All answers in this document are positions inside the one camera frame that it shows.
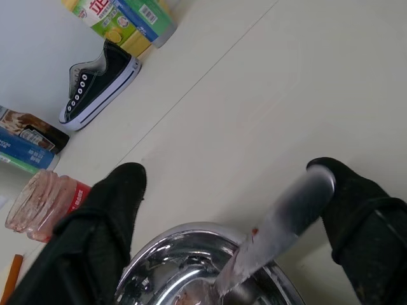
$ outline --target yellow packaging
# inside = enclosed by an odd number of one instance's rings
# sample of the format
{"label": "yellow packaging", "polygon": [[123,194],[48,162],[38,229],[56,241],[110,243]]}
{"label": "yellow packaging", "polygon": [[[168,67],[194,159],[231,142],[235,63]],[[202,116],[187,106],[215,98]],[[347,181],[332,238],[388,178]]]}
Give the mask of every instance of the yellow packaging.
{"label": "yellow packaging", "polygon": [[[165,0],[159,0],[158,3],[169,12]],[[62,0],[62,4],[100,36],[121,46],[135,57],[150,46],[150,42],[109,0]]]}

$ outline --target glass jar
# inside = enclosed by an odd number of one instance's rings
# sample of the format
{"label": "glass jar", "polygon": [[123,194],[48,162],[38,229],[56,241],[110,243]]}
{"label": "glass jar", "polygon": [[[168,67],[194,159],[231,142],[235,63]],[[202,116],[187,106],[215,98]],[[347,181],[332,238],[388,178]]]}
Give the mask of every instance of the glass jar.
{"label": "glass jar", "polygon": [[56,223],[77,209],[91,187],[68,176],[40,170],[23,188],[6,219],[6,227],[47,242]]}

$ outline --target red label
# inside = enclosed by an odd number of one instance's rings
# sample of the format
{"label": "red label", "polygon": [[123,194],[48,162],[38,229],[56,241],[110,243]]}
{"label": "red label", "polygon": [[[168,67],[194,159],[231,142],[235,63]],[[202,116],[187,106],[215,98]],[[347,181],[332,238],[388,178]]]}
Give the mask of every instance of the red label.
{"label": "red label", "polygon": [[91,189],[90,186],[87,186],[86,184],[76,181],[75,196],[71,202],[71,206],[69,207],[67,214],[71,213],[72,211],[75,211],[77,208],[81,206],[85,198],[88,196],[90,189]]}

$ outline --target white shoe sole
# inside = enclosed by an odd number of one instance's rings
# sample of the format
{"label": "white shoe sole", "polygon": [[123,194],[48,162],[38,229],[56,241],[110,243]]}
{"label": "white shoe sole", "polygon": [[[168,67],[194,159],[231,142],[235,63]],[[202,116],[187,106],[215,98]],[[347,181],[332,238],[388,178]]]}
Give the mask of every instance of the white shoe sole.
{"label": "white shoe sole", "polygon": [[[76,131],[91,122],[107,105],[110,104],[138,75],[141,62],[132,57],[123,72],[91,104],[69,122],[60,122],[66,129]],[[65,115],[65,107],[60,116]]]}

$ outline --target barcode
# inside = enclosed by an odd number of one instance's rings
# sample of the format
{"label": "barcode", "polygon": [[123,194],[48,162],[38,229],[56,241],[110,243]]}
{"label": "barcode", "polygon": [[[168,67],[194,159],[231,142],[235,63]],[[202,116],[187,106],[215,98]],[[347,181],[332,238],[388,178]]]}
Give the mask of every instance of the barcode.
{"label": "barcode", "polygon": [[144,17],[147,18],[147,20],[151,23],[154,24],[157,21],[157,16],[154,15],[154,13],[146,6],[145,4],[142,5],[141,9],[139,10],[140,13]]}

